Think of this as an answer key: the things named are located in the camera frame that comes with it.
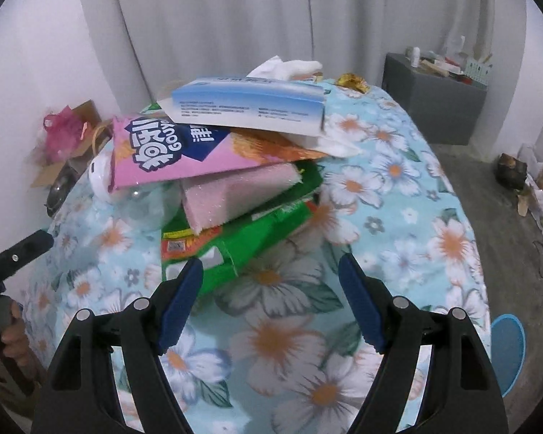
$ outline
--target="bed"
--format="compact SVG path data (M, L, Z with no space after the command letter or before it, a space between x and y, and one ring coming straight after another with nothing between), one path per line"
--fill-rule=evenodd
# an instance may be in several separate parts
M321 83L326 119L362 153L319 161L314 216L199 301L161 357L197 433L345 433L380 364L361 340L336 276L344 252L418 307L463 307L490 353L491 319L475 236L436 156L382 89ZM78 309L122 310L161 281L160 232L113 220L83 176L49 229L25 293L31 345L45 366ZM113 354L127 423L142 430L120 351ZM430 349L423 348L399 429L414 423Z

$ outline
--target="pink plastic bag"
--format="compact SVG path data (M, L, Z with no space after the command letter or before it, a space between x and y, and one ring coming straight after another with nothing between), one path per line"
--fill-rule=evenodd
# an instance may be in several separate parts
M84 122L67 106L58 114L45 117L45 154L49 162L66 161L84 135Z

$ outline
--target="concrete floor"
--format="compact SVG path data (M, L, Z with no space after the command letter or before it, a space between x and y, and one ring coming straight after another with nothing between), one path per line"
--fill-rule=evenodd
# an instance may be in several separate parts
M495 181L492 165L467 148L432 147L475 231L492 320L510 313L525 328L525 365L505 397L513 433L543 396L543 257L533 245L543 238L530 214L517 214L517 197Z

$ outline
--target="gray cabinet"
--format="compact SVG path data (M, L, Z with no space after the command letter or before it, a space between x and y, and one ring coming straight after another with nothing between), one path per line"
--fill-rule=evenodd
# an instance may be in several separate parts
M413 68L402 54L388 54L382 88L400 104L429 143L467 145L487 89Z

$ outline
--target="screw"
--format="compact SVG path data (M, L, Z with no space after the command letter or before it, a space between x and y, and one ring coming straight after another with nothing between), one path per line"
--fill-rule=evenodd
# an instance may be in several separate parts
M76 319L80 321L86 320L90 316L90 310L82 309L76 313Z
M408 308L408 300L404 297L394 297L394 300L392 300L392 303L397 309Z
M135 302L133 303L133 307L135 307L136 310L144 310L149 306L149 299L142 297L137 298Z
M467 313L463 309L452 309L452 314L457 320L464 320L467 316Z

